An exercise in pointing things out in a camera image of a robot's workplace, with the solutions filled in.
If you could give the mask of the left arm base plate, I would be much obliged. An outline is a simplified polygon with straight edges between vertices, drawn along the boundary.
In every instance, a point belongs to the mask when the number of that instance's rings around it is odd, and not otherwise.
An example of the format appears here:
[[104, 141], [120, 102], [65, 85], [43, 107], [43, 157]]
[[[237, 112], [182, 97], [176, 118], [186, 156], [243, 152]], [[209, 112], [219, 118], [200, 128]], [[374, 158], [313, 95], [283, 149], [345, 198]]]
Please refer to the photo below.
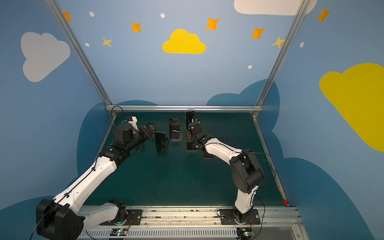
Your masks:
[[117, 216], [101, 223], [100, 226], [138, 226], [141, 223], [143, 211], [140, 209], [119, 210]]

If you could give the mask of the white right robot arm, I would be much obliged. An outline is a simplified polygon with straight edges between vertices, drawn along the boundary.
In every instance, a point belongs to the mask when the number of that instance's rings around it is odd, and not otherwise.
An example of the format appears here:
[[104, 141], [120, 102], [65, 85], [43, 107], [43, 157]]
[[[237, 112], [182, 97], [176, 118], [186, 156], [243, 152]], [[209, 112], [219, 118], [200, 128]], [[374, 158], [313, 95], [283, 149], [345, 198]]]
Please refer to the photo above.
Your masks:
[[187, 143], [193, 150], [202, 150], [213, 155], [231, 168], [233, 181], [238, 188], [237, 198], [233, 205], [234, 218], [238, 224], [245, 224], [252, 213], [253, 201], [259, 183], [265, 174], [255, 154], [250, 149], [233, 148], [218, 138], [206, 135], [200, 121], [192, 113], [186, 116]]

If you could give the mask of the purple phone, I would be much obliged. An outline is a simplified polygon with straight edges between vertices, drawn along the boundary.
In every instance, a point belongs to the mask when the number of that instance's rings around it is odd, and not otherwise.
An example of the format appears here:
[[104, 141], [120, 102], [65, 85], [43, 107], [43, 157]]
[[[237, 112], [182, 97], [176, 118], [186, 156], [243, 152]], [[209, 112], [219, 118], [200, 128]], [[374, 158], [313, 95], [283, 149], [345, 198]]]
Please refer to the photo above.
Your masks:
[[214, 155], [209, 154], [208, 152], [203, 152], [203, 158], [204, 159], [213, 159]]

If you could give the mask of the phone with light green edge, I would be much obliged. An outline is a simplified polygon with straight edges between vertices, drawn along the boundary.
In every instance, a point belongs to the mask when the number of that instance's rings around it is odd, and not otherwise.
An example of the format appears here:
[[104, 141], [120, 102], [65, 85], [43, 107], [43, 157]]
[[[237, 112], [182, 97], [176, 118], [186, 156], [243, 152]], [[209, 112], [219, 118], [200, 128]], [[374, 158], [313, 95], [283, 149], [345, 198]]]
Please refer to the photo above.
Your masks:
[[158, 153], [166, 153], [168, 150], [168, 138], [165, 132], [155, 133], [156, 151]]

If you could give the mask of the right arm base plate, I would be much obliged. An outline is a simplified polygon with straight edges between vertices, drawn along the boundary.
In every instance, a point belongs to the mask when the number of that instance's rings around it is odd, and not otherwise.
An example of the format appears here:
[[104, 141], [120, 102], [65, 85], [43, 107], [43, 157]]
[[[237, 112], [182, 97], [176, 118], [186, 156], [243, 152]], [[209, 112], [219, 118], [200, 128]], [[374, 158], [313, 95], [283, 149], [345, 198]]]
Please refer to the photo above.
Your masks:
[[260, 225], [261, 217], [258, 210], [250, 209], [242, 214], [235, 209], [219, 209], [217, 215], [222, 225]]

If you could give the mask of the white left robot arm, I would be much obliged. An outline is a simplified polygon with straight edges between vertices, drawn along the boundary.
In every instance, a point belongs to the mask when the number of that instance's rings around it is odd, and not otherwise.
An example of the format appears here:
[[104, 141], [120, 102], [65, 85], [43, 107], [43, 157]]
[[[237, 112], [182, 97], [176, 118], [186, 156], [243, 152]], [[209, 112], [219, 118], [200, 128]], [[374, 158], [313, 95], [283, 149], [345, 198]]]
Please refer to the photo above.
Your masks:
[[34, 233], [49, 240], [75, 240], [83, 231], [103, 223], [122, 226], [131, 224], [126, 204], [109, 201], [83, 211], [81, 207], [95, 189], [123, 162], [132, 150], [138, 150], [156, 133], [156, 123], [137, 127], [137, 119], [129, 117], [114, 128], [113, 142], [101, 151], [94, 163], [67, 189], [53, 199], [43, 199], [36, 207]]

